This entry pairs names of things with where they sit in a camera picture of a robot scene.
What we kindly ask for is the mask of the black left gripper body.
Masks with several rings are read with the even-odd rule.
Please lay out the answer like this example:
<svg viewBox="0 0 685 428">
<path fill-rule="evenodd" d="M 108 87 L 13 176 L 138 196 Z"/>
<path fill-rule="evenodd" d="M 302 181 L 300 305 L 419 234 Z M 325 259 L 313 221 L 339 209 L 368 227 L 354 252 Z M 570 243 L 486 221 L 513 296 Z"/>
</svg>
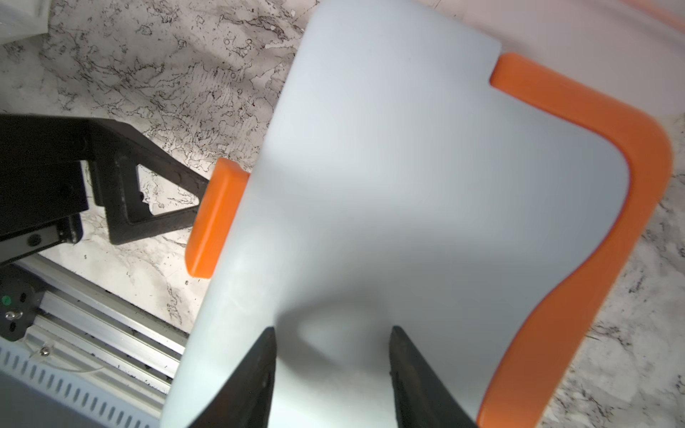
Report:
<svg viewBox="0 0 685 428">
<path fill-rule="evenodd" d="M 1 263 L 83 237 L 88 209 L 83 161 L 92 158 L 85 119 L 1 116 Z"/>
</svg>

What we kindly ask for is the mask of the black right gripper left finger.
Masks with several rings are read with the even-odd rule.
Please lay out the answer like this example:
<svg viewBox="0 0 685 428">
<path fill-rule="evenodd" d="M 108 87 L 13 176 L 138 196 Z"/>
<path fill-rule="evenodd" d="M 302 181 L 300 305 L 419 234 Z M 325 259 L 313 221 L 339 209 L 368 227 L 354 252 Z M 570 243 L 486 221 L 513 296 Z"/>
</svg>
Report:
<svg viewBox="0 0 685 428">
<path fill-rule="evenodd" d="M 266 428 L 276 374 L 276 330 L 266 328 L 190 426 Z"/>
</svg>

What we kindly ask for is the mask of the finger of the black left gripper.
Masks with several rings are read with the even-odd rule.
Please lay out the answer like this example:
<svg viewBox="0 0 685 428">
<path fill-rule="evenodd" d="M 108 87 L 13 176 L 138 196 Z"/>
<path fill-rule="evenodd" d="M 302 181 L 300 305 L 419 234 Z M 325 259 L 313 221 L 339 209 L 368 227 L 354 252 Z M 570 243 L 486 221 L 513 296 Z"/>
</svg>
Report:
<svg viewBox="0 0 685 428">
<path fill-rule="evenodd" d="M 207 178 L 128 124 L 91 119 L 87 122 L 86 137 L 95 203 L 105 209 L 112 244 L 128 244 L 194 225 L 198 205 L 153 214 L 144 201 L 138 169 L 148 169 L 198 199 L 206 192 Z"/>
</svg>

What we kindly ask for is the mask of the aluminium front rail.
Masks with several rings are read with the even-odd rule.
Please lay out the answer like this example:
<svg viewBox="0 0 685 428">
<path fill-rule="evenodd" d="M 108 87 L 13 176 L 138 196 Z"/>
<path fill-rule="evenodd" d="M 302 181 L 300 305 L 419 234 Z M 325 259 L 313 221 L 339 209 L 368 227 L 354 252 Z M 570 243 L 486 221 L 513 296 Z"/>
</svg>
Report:
<svg viewBox="0 0 685 428">
<path fill-rule="evenodd" d="M 1 423 L 156 427 L 187 335 L 39 255 L 1 270 Z"/>
</svg>

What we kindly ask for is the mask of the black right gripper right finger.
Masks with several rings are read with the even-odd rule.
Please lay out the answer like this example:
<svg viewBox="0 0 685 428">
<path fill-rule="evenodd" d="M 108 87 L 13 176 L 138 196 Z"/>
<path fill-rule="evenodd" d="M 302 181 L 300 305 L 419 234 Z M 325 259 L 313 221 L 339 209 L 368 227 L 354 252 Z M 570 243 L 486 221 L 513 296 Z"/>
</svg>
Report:
<svg viewBox="0 0 685 428">
<path fill-rule="evenodd" d="M 390 336 L 390 376 L 399 427 L 475 427 L 400 326 Z"/>
</svg>

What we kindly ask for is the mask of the white gauze packet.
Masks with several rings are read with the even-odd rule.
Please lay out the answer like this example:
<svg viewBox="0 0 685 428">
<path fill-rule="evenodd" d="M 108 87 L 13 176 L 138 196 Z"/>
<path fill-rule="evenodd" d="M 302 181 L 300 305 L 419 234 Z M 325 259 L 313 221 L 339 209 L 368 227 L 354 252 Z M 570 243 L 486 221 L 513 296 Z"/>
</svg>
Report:
<svg viewBox="0 0 685 428">
<path fill-rule="evenodd" d="M 1 0 L 1 44 L 48 32 L 50 0 Z"/>
</svg>

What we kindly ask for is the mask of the blue orange first aid box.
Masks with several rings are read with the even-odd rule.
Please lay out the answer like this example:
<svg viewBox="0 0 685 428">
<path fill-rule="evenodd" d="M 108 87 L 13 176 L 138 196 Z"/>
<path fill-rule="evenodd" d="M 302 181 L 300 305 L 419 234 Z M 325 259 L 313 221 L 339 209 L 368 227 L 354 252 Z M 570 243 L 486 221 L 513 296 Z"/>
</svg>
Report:
<svg viewBox="0 0 685 428">
<path fill-rule="evenodd" d="M 217 168 L 212 265 L 162 411 L 190 426 L 264 331 L 273 427 L 394 427 L 410 337 L 482 427 L 534 427 L 662 198 L 649 115 L 414 1 L 324 1 L 244 192 Z"/>
</svg>

